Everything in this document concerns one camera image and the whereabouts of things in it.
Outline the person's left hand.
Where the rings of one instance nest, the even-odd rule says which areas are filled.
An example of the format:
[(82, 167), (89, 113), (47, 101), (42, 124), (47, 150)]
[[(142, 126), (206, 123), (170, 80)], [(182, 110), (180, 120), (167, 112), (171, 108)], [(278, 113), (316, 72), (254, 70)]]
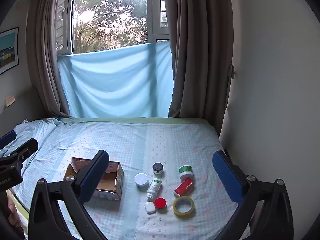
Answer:
[(22, 222), (18, 215), (14, 201), (8, 196), (8, 208), (10, 210), (10, 215), (8, 221), (11, 225), (14, 225), (17, 228), (23, 229)]

